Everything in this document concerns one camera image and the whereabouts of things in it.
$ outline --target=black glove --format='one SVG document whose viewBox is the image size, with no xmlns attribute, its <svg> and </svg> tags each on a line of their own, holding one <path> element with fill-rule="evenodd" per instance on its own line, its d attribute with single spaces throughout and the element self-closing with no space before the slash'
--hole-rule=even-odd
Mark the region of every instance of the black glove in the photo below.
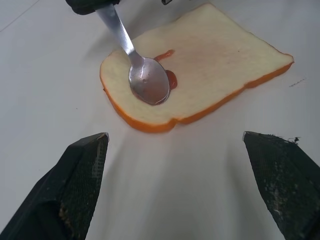
<svg viewBox="0 0 320 240">
<path fill-rule="evenodd" d="M 105 4 L 118 4 L 120 0 L 66 0 L 76 14 L 87 15 Z"/>
</svg>

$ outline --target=white table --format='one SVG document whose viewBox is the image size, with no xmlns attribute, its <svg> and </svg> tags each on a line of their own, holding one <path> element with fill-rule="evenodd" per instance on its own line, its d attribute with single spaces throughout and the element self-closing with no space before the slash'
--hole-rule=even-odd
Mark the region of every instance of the white table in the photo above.
<svg viewBox="0 0 320 240">
<path fill-rule="evenodd" d="M 201 2 L 122 0 L 117 9 L 135 37 Z M 284 239 L 259 194 L 242 135 L 301 137 L 300 147 L 320 164 L 320 2 L 213 3 L 295 64 L 165 134 L 130 128 L 109 103 L 99 67 L 115 43 L 96 14 L 40 0 L 0 32 L 0 231 L 69 144 L 109 132 L 88 240 Z"/>
</svg>

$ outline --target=spoon bowl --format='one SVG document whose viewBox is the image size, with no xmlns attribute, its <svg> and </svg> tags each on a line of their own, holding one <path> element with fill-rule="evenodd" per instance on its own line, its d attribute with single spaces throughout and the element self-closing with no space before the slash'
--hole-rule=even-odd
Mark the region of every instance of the spoon bowl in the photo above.
<svg viewBox="0 0 320 240">
<path fill-rule="evenodd" d="M 132 93 L 147 104 L 162 104 L 170 93 L 167 73 L 156 60 L 141 58 L 141 63 L 133 63 L 129 70 Z"/>
</svg>

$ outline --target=bread slice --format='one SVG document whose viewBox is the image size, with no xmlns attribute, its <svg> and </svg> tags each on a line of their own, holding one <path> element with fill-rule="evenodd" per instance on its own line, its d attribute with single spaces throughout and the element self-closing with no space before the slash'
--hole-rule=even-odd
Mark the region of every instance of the bread slice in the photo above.
<svg viewBox="0 0 320 240">
<path fill-rule="evenodd" d="M 112 52 L 101 64 L 100 78 L 116 112 L 133 128 L 148 133 L 192 123 L 240 94 L 286 72 L 294 59 L 245 31 L 207 3 L 175 22 L 149 30 L 133 44 L 139 54 L 160 61 L 175 73 L 177 87 L 166 102 L 151 106 L 131 92 L 129 58 Z"/>
</svg>

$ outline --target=metal spoon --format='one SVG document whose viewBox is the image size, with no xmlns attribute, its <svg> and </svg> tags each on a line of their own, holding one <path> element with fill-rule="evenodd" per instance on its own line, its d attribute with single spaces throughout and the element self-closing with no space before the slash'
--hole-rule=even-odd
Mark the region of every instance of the metal spoon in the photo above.
<svg viewBox="0 0 320 240">
<path fill-rule="evenodd" d="M 113 4 L 97 9 L 96 12 L 130 58 L 129 83 L 133 94 L 150 105 L 166 101 L 170 86 L 165 69 L 154 59 L 140 56 L 136 52 Z"/>
</svg>

